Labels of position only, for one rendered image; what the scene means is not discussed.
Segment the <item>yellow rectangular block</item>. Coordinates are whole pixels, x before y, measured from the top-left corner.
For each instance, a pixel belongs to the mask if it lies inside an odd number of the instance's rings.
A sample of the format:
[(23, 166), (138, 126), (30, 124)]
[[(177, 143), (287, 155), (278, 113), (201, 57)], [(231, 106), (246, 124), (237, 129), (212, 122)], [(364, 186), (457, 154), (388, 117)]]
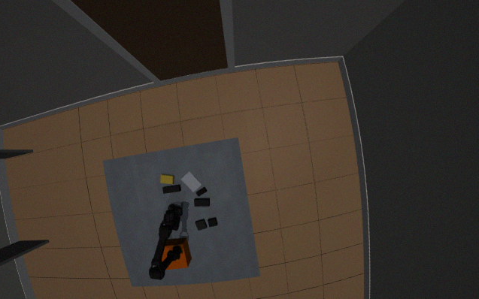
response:
[(172, 175), (160, 174), (160, 178), (160, 183), (174, 184), (174, 176)]

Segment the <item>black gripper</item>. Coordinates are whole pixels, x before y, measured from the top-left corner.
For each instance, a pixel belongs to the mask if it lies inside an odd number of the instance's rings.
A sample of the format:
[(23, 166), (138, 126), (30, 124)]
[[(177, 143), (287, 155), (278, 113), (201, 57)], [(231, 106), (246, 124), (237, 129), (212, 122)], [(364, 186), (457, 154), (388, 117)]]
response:
[(180, 217), (177, 216), (177, 214), (178, 214), (178, 213), (181, 213), (181, 212), (182, 212), (182, 209), (183, 209), (182, 207), (177, 207), (177, 206), (175, 206), (175, 207), (173, 208), (173, 210), (174, 210), (175, 226), (172, 228), (172, 230), (177, 231), (178, 228), (179, 228), (179, 226), (180, 226), (180, 224), (179, 224), (179, 222), (180, 222)]

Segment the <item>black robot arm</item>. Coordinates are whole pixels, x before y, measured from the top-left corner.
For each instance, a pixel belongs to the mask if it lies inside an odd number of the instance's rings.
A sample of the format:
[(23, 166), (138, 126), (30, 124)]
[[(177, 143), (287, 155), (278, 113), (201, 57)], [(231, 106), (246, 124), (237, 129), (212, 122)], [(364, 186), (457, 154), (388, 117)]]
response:
[[(166, 268), (172, 263), (173, 261), (179, 260), (180, 253), (183, 252), (181, 246), (175, 246), (173, 250), (169, 250), (167, 254), (167, 258), (164, 259), (162, 262), (162, 255), (165, 249), (166, 241), (170, 237), (172, 233), (172, 228), (175, 226), (174, 221), (174, 210), (166, 210), (164, 214), (164, 219), (162, 223), (160, 223), (159, 227), (159, 241), (158, 245), (156, 246), (156, 252), (154, 257), (151, 261), (151, 267), (149, 269), (149, 275), (151, 279), (160, 279), (165, 275)], [(153, 268), (153, 266), (155, 266)]]

